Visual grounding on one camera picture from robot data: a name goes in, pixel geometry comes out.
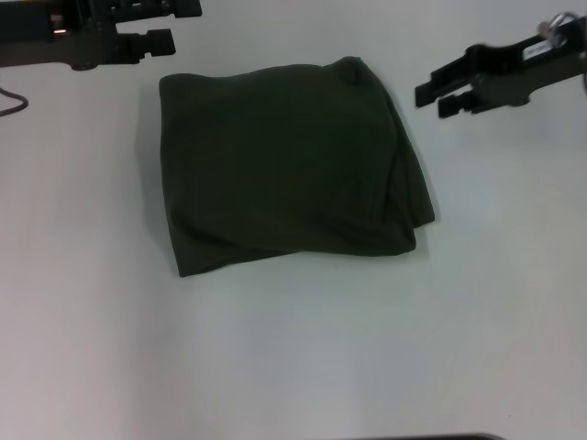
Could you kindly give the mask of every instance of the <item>white table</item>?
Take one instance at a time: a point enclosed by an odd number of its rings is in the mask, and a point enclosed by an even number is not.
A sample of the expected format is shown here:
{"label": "white table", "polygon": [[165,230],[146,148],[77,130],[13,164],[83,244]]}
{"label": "white table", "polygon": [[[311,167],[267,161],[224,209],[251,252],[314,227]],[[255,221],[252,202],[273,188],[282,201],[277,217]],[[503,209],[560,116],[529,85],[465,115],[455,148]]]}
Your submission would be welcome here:
{"label": "white table", "polygon": [[[437,119],[414,88],[569,0],[204,0],[178,53],[6,69],[0,439],[283,440],[587,433],[587,99]],[[361,56],[393,91],[439,220],[417,252],[299,254],[179,279],[157,84]]]}

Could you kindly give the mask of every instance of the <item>folded cloth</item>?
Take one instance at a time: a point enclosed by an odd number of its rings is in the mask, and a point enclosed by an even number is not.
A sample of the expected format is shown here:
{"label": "folded cloth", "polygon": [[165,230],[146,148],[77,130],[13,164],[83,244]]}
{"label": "folded cloth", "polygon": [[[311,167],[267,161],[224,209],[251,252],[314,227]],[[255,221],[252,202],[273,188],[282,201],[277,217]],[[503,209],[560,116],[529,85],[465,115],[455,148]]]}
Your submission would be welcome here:
{"label": "folded cloth", "polygon": [[358,58],[161,80],[161,170],[180,276],[298,251],[415,248],[434,221],[389,94]]}

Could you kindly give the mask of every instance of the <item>dark green cloth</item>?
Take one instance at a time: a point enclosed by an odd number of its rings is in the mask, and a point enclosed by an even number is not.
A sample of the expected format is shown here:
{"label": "dark green cloth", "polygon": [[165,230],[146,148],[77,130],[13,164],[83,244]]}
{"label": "dark green cloth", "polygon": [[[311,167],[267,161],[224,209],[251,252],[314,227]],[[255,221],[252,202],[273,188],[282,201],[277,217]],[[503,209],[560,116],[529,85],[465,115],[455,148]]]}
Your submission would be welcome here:
{"label": "dark green cloth", "polygon": [[161,169],[181,276],[307,250],[415,248],[434,220],[389,94],[358,58],[161,80]]}

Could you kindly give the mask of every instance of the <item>sticker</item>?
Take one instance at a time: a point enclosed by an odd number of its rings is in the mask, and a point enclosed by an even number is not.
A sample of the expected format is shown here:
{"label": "sticker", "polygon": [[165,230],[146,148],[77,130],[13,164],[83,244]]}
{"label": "sticker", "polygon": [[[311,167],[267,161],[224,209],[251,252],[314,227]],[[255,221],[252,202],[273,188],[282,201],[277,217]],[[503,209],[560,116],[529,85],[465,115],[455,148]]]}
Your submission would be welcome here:
{"label": "sticker", "polygon": [[543,53],[550,52],[553,49],[552,43],[549,40],[541,41],[534,46],[524,49],[524,61],[528,61],[538,55],[542,55]]}

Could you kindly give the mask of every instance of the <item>fabric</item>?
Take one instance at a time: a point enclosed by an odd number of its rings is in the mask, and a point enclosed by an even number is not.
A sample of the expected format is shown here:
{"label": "fabric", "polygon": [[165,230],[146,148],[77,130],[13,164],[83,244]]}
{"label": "fabric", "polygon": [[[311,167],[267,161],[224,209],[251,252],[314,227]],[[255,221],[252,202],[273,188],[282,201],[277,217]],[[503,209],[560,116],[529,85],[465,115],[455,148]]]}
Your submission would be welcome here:
{"label": "fabric", "polygon": [[297,251],[415,248],[434,211],[389,94],[358,58],[161,80],[161,169],[181,276]]}

